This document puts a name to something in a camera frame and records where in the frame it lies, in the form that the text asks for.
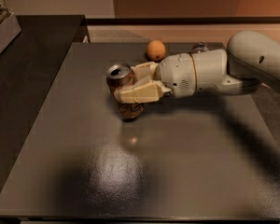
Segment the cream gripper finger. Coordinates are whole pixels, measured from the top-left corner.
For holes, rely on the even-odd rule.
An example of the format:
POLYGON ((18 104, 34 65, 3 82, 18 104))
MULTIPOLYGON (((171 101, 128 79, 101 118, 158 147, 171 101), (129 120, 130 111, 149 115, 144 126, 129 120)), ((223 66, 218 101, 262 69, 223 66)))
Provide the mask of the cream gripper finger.
POLYGON ((158 64, 155 62, 140 63, 132 67, 135 77, 135 85, 148 83, 155 78, 156 68, 158 64))
POLYGON ((156 102, 171 89, 164 86, 159 80, 150 80, 142 85, 130 85, 114 91, 117 101, 124 104, 142 104, 156 102))

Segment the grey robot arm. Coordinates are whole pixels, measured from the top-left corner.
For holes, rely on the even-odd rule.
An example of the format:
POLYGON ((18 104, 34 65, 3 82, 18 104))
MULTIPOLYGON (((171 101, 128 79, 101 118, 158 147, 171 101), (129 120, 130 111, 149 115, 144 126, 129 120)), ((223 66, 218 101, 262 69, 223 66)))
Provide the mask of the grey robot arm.
POLYGON ((264 83, 280 93, 280 44, 258 32, 233 35, 225 49, 179 53, 159 63, 115 64, 107 77, 118 81, 115 99, 124 104, 182 98, 198 91, 242 95, 264 83))

